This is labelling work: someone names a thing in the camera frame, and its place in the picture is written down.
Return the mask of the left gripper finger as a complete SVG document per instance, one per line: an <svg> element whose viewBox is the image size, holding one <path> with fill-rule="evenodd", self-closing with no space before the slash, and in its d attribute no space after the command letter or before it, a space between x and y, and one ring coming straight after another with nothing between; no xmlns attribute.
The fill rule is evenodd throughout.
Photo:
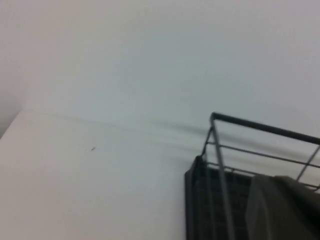
<svg viewBox="0 0 320 240"><path fill-rule="evenodd" d="M318 240L320 195L288 176L256 175L245 220L251 240Z"/></svg>

